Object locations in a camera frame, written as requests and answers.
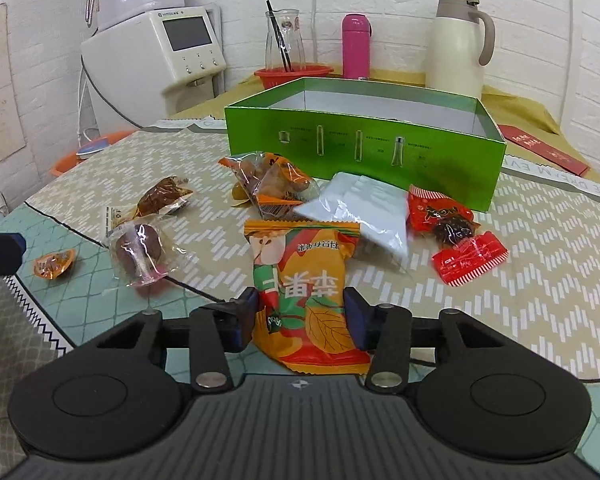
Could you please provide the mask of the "orange green snack bag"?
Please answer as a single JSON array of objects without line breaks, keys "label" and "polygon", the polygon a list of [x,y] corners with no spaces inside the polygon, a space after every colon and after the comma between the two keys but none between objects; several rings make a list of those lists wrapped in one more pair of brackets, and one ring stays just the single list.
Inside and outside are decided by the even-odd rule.
[{"label": "orange green snack bag", "polygon": [[360,226],[248,220],[244,235],[261,305],[252,331],[256,346],[295,373],[366,374],[370,356],[356,348],[343,305]]}]

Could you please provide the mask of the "tiny orange snack packet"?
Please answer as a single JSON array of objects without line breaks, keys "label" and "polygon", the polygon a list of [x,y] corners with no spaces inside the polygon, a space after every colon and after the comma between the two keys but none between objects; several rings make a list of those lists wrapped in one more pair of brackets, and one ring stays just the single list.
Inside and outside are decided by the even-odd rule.
[{"label": "tiny orange snack packet", "polygon": [[62,252],[52,252],[34,260],[33,274],[47,281],[56,280],[70,269],[76,261],[76,250],[71,248]]}]

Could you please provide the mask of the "small red snack packet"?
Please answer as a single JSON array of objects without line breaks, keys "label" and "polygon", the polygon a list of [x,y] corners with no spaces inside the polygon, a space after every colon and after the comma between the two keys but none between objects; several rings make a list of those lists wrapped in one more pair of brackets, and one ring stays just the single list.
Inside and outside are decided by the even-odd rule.
[{"label": "small red snack packet", "polygon": [[432,258],[432,266],[444,284],[458,287],[504,263],[508,250],[492,232],[466,238],[444,248]]}]

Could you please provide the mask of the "orange plastic stool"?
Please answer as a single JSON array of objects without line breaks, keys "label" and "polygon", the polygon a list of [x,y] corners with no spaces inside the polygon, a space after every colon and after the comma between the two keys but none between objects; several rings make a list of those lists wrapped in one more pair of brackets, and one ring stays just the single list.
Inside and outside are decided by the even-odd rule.
[{"label": "orange plastic stool", "polygon": [[132,133],[133,130],[118,131],[106,134],[106,136],[100,136],[94,141],[87,142],[87,144],[81,146],[75,152],[58,159],[58,161],[54,163],[54,166],[50,168],[50,175],[52,177],[60,177],[65,172],[78,166],[81,162],[85,162],[91,156],[105,151],[110,145],[118,143]]}]

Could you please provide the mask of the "round braised egg packet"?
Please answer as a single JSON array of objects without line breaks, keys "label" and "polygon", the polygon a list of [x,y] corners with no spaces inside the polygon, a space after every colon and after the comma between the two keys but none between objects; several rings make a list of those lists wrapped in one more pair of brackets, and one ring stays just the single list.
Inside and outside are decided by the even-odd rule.
[{"label": "round braised egg packet", "polygon": [[106,238],[114,276],[122,286],[142,288],[178,270],[189,254],[155,223],[135,219],[117,226]]}]

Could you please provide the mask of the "white plastic bag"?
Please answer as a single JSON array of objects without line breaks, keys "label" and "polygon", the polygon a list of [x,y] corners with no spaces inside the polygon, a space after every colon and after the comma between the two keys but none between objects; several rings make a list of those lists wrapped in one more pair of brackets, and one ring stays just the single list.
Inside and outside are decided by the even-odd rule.
[{"label": "white plastic bag", "polygon": [[408,255],[408,193],[403,188],[356,174],[338,172],[314,200],[294,208],[301,217],[321,222],[358,223],[362,237],[391,252]]}]

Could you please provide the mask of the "red date snack packet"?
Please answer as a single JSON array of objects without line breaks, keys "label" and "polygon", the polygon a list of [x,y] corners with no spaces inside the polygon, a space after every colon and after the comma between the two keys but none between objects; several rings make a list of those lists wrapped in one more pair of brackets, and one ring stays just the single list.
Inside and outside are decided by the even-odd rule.
[{"label": "red date snack packet", "polygon": [[415,185],[408,190],[407,207],[411,230],[433,235],[442,247],[453,247],[473,237],[480,226],[466,206],[442,193]]}]

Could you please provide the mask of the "brown meat snack packet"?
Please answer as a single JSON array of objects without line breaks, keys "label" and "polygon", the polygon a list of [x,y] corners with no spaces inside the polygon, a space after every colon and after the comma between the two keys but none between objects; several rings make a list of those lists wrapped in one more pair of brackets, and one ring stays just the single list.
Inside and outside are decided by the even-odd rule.
[{"label": "brown meat snack packet", "polygon": [[102,210],[100,232],[106,238],[117,226],[136,218],[163,217],[173,214],[185,207],[194,191],[189,187],[189,180],[184,177],[164,177],[134,205],[105,206]]}]

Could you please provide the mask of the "clear orange nut packet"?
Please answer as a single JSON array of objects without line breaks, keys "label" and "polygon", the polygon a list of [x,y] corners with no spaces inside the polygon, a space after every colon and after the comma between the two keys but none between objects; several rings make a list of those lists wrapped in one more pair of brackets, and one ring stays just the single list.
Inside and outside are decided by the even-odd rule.
[{"label": "clear orange nut packet", "polygon": [[315,200],[320,188],[286,157],[270,152],[226,156],[219,164],[236,178],[232,200],[250,203],[264,220],[291,220],[300,205]]}]

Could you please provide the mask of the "green cardboard box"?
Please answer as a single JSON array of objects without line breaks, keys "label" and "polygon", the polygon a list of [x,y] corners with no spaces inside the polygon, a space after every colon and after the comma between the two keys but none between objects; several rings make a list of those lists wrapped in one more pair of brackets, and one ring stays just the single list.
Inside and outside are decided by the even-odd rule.
[{"label": "green cardboard box", "polygon": [[225,107],[232,154],[270,152],[314,178],[359,174],[491,205],[506,142],[470,96],[371,80],[306,77]]}]

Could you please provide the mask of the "white countertop water dispenser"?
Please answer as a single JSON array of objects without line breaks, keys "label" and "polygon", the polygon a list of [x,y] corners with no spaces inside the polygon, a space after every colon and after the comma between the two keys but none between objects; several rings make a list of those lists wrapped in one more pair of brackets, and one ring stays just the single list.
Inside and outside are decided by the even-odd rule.
[{"label": "white countertop water dispenser", "polygon": [[224,89],[221,13],[215,4],[146,12],[81,46],[98,132],[149,127]]}]

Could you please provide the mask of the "red envelope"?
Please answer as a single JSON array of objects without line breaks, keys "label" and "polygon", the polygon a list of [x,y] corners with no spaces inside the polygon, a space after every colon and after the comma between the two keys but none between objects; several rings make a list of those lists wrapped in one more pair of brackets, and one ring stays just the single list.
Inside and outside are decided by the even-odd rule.
[{"label": "red envelope", "polygon": [[554,146],[543,142],[524,130],[506,125],[499,125],[498,128],[500,128],[501,134],[507,141],[542,157],[542,159],[552,162],[563,170],[570,172],[570,174],[582,177],[590,169],[590,166],[585,162],[581,162],[571,155],[558,150],[558,148],[554,148]]}]

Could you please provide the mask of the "red plastic basket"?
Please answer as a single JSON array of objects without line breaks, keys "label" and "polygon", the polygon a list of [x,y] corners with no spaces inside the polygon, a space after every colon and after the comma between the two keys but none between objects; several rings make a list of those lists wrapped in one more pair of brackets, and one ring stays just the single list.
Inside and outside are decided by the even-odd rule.
[{"label": "red plastic basket", "polygon": [[254,72],[254,76],[258,77],[263,84],[263,88],[268,90],[300,78],[326,77],[333,71],[334,69],[328,65],[308,64],[303,68],[295,67],[289,72],[280,67],[271,68],[270,70],[261,68]]}]

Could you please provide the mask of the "black straw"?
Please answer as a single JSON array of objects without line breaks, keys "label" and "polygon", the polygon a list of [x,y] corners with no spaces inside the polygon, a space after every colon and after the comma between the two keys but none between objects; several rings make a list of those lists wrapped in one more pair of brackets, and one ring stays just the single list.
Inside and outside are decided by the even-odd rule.
[{"label": "black straw", "polygon": [[289,53],[287,51],[285,40],[282,35],[282,31],[279,28],[279,24],[277,23],[275,12],[273,10],[272,3],[270,0],[266,2],[266,7],[268,8],[268,17],[270,18],[273,27],[276,44],[280,52],[280,58],[282,59],[284,70],[286,70],[286,72],[291,72],[292,66],[290,62]]}]

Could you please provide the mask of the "cream thermos jug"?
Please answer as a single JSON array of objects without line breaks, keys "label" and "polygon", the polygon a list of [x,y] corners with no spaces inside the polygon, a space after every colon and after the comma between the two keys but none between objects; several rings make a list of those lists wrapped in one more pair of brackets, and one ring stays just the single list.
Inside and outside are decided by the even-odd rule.
[{"label": "cream thermos jug", "polygon": [[481,99],[495,24],[479,0],[439,0],[426,52],[426,87]]}]

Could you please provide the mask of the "pink thermos bottle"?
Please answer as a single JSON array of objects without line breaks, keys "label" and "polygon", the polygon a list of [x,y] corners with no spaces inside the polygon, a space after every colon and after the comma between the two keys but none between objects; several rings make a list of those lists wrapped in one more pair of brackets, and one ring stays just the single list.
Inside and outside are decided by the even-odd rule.
[{"label": "pink thermos bottle", "polygon": [[342,76],[370,78],[372,25],[364,14],[350,13],[342,20]]}]

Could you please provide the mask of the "clear glass carafe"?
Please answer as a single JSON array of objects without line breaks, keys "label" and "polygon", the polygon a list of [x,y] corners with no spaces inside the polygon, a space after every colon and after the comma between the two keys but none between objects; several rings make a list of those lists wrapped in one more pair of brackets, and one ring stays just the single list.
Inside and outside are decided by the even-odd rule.
[{"label": "clear glass carafe", "polygon": [[[300,11],[298,9],[279,9],[274,10],[277,23],[282,31],[287,51],[289,53],[292,69],[295,67],[303,68],[306,66],[306,54],[300,28]],[[265,68],[284,68],[280,52],[278,50],[273,27],[268,17],[268,11],[265,12],[268,33],[265,43]]]}]

